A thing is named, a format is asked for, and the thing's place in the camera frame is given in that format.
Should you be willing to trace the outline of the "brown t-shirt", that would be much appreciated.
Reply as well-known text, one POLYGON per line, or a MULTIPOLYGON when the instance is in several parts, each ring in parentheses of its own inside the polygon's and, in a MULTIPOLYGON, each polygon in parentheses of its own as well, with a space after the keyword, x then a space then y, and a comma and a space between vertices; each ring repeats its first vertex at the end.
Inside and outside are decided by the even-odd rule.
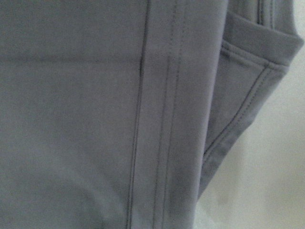
POLYGON ((1 1, 1 228, 191 229, 303 46, 293 4, 1 1))

